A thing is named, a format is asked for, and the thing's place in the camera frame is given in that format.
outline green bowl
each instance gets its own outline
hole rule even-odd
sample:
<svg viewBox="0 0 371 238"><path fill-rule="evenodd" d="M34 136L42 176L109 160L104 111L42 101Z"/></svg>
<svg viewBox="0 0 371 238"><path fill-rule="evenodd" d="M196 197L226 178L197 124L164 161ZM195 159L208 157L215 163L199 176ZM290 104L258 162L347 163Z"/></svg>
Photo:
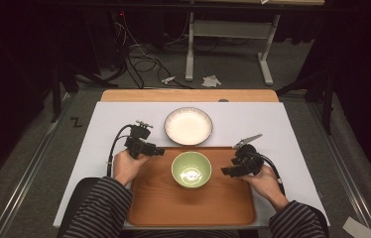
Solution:
<svg viewBox="0 0 371 238"><path fill-rule="evenodd" d="M211 164L207 157L199 152L184 152L173 161L171 172L181 186L198 188L210 179Z"/></svg>

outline brown tray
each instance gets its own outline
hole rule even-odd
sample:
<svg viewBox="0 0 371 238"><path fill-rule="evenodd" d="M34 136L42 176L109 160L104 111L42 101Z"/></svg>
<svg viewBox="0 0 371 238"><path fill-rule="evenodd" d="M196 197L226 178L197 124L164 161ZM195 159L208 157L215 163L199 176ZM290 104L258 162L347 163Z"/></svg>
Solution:
<svg viewBox="0 0 371 238"><path fill-rule="evenodd" d="M182 188L171 174L171 163L182 152L204 154L212 165L210 180L201 188ZM166 148L141 168L132 182L133 203L128 221L134 226L242 226L253 223L256 212L251 187L225 176L235 150L226 147Z"/></svg>

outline person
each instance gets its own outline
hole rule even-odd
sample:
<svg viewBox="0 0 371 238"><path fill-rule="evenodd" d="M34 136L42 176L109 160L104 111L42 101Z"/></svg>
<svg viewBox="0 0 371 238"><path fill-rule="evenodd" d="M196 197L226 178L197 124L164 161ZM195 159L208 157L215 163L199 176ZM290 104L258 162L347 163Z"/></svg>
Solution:
<svg viewBox="0 0 371 238"><path fill-rule="evenodd" d="M119 237L127 212L132 203L132 193L125 186L132 181L150 157L139 155L137 160L128 151L114 158L113 178L100 178L83 205L78 209L63 237ZM276 210L269 227L274 238L327 237L322 214L297 201L288 201L279 189L276 176L268 166L263 166L256 176L244 176L254 189L269 200ZM140 230L134 237L236 237L227 230Z"/></svg>

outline striped sleeve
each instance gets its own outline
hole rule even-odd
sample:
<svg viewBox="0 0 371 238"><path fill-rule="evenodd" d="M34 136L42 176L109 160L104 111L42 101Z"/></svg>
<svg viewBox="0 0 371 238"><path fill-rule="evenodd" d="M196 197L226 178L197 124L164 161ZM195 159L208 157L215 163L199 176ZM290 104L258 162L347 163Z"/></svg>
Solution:
<svg viewBox="0 0 371 238"><path fill-rule="evenodd" d="M274 238L324 238L318 217L305 204L290 202L269 221Z"/></svg>
<svg viewBox="0 0 371 238"><path fill-rule="evenodd" d="M118 237L132 193L113 178L101 178L63 237Z"/></svg>

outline paper scrap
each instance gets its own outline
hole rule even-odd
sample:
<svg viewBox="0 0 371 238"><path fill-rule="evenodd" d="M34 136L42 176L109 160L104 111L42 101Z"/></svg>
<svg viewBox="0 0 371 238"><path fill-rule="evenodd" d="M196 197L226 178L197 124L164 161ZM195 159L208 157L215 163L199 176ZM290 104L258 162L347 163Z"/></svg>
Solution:
<svg viewBox="0 0 371 238"><path fill-rule="evenodd" d="M220 81L216 78L215 75L212 75L212 76L209 76L209 77L204 77L203 78L204 80L204 83L202 84L202 86L206 86L206 87L216 87L216 84L219 84L221 85L222 83L220 83Z"/></svg>
<svg viewBox="0 0 371 238"><path fill-rule="evenodd" d="M174 80L174 78L175 77L168 77L166 79L161 80L161 82L164 83L164 84L168 84L168 82Z"/></svg>
<svg viewBox="0 0 371 238"><path fill-rule="evenodd" d="M349 216L343 229L355 238L371 238L371 230Z"/></svg>

